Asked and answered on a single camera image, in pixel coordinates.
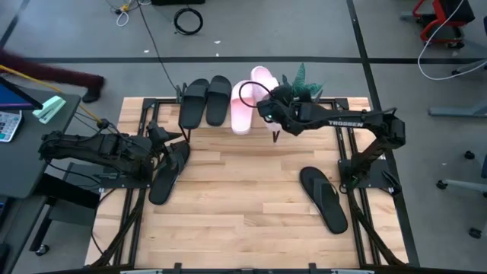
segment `wooden table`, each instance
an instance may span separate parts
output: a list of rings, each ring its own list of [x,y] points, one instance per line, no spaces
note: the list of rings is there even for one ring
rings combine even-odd
[[[121,132],[136,135],[143,99],[125,98],[118,123]],[[367,98],[349,98],[349,103],[351,110],[369,108]],[[179,105],[163,105],[159,125],[179,132],[178,114]],[[256,110],[253,118],[250,134],[235,135],[230,117],[222,127],[213,128],[203,116],[200,128],[192,131],[189,162],[169,201],[165,205],[145,201],[137,268],[173,268],[175,263],[197,269],[306,269],[308,263],[318,268],[358,267],[347,197],[340,194],[349,229],[335,235],[298,182],[299,170],[313,166],[339,186],[335,129],[323,127],[298,137],[281,132],[274,144]],[[374,140],[367,130],[356,130],[355,136],[359,150]],[[392,197],[380,190],[367,192],[374,227],[407,262]],[[119,229],[125,193],[116,190],[98,209],[93,232],[103,250]],[[131,236],[129,232],[123,262]],[[362,237],[371,263],[364,231]],[[86,264],[99,256],[91,241]]]

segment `slipper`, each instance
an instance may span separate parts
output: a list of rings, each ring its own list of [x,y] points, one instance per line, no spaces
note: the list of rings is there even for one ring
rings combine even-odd
[[[305,167],[299,172],[299,180],[320,211],[328,229],[333,234],[345,232],[349,223],[340,206],[339,194],[325,174],[315,167]]]
[[[198,79],[184,91],[179,121],[184,129],[196,129],[199,126],[206,105],[208,86],[208,81]]]
[[[252,126],[253,108],[242,103],[239,96],[239,90],[242,84],[249,80],[240,81],[231,91],[230,113],[231,113],[231,130],[235,134],[244,135],[250,132]],[[251,84],[246,84],[242,88],[242,99],[250,106],[255,106],[253,100],[253,89]]]
[[[279,86],[279,83],[272,73],[263,66],[257,66],[252,69],[250,73],[250,79],[252,81],[259,82],[264,87],[266,87],[269,91],[272,91],[274,88]],[[267,92],[264,88],[260,87],[259,85],[253,85],[253,98],[256,102],[260,102],[261,100],[269,99],[269,92]],[[278,123],[266,123],[266,127],[268,130],[277,132],[282,129],[281,125]]]
[[[208,88],[208,99],[206,101],[206,122],[210,126],[221,126],[223,124],[227,117],[230,96],[230,81],[223,76],[215,76]]]
[[[171,160],[176,162],[176,164],[165,164],[159,168],[149,193],[149,201],[158,206],[168,201],[177,178],[179,178],[188,162],[191,151],[189,144],[185,141],[173,143],[170,148],[172,149]]]

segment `green plant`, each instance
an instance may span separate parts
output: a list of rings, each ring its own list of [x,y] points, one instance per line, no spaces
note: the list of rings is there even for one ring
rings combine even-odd
[[[304,67],[304,63],[301,63],[298,69],[298,73],[296,74],[296,78],[294,82],[289,84],[288,78],[285,75],[282,75],[282,83],[287,88],[292,89],[293,95],[298,96],[301,92],[309,92],[311,97],[316,97],[321,95],[321,88],[323,84],[306,84],[306,68]]]

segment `white cable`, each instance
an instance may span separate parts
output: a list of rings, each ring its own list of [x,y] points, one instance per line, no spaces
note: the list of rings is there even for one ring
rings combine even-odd
[[[431,35],[431,37],[429,37],[429,40],[428,42],[426,42],[425,44],[425,47],[423,48],[423,50],[421,51],[421,54],[419,54],[419,57],[418,57],[418,67],[419,67],[419,70],[421,71],[421,73],[428,79],[431,79],[431,80],[435,80],[435,81],[443,81],[443,80],[448,80],[448,79],[452,79],[452,78],[455,78],[455,77],[458,77],[458,76],[461,76],[461,75],[465,75],[467,73],[470,73],[470,72],[473,72],[477,69],[480,69],[481,67],[484,67],[485,65],[487,65],[487,61],[485,61],[483,64],[475,67],[475,68],[472,68],[470,69],[469,71],[466,71],[466,72],[462,72],[462,73],[459,73],[457,75],[452,75],[452,76],[448,76],[448,77],[443,77],[443,78],[433,78],[431,76],[428,76],[424,71],[423,71],[423,68],[421,67],[421,57],[423,56],[423,53],[425,53],[425,50],[426,48],[429,46],[429,43],[431,42],[431,39],[433,39],[433,37],[435,36],[435,34],[446,24],[448,23],[448,21],[457,13],[457,11],[460,9],[460,7],[462,6],[462,4],[465,2],[465,0],[462,0],[462,2],[458,5],[457,9],[450,15],[450,17],[438,28],[436,29],[436,31]]]
[[[138,3],[139,3],[140,5],[150,5],[150,4],[152,4],[152,1],[151,1],[151,0],[149,0],[149,1],[147,1],[147,2],[144,2],[144,0],[138,0]]]
[[[121,24],[121,23],[120,23],[120,18],[122,18],[122,16],[123,16],[123,15],[125,15],[125,16],[127,17],[127,20],[125,21],[125,23]],[[116,19],[116,25],[117,25],[117,26],[119,26],[119,27],[123,27],[123,26],[125,26],[125,25],[127,25],[127,24],[128,24],[129,20],[130,20],[130,16],[129,16],[129,14],[128,14],[128,13],[126,13],[126,12],[124,12],[124,11],[122,11],[122,13],[121,13],[121,14],[119,15],[119,17]]]

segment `pink slipper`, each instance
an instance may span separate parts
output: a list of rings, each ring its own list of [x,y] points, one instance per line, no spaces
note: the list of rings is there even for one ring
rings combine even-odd
[[[279,86],[277,79],[272,76],[272,73],[263,66],[257,66],[253,68],[252,72],[250,73],[250,78],[252,81],[259,82],[263,84],[269,91],[272,91],[275,87]],[[269,98],[269,92],[267,92],[264,88],[253,84],[253,98],[256,102],[260,102],[261,100]],[[281,125],[278,123],[266,123],[266,127],[268,130],[277,132],[282,129]]]
[[[231,112],[231,130],[235,134],[244,135],[250,132],[252,126],[253,108],[246,106],[239,97],[239,90],[242,84],[249,80],[240,81],[231,91],[230,112]],[[242,99],[250,106],[255,106],[253,99],[252,84],[246,84],[242,88]]]

